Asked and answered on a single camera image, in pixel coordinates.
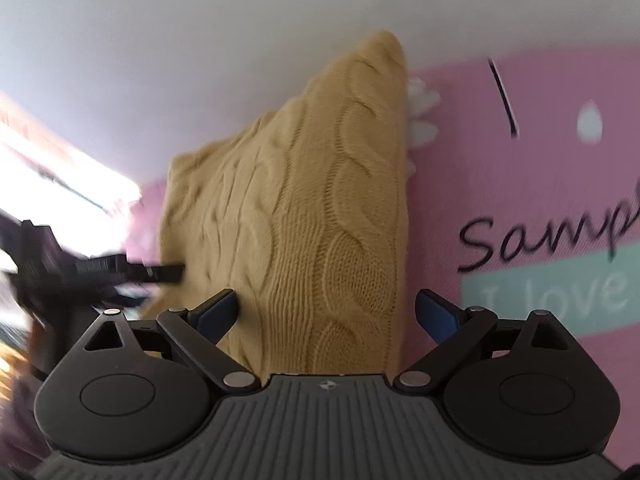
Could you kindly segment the yellow cable knit cardigan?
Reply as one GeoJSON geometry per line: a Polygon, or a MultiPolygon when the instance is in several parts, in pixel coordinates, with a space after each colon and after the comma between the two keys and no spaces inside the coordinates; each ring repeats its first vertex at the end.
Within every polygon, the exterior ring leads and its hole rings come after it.
{"type": "Polygon", "coordinates": [[[160,258],[186,267],[154,318],[230,288],[221,349],[261,378],[396,372],[404,326],[408,74],[390,32],[236,136],[176,157],[160,258]]]}

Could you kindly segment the pink floral bed sheet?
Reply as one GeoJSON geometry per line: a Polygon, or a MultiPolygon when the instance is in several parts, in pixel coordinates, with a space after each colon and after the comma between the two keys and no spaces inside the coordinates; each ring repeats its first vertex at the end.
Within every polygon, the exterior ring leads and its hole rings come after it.
{"type": "Polygon", "coordinates": [[[622,398],[639,449],[639,52],[534,52],[408,74],[405,321],[396,372],[434,348],[424,287],[508,318],[544,309],[622,398]]]}

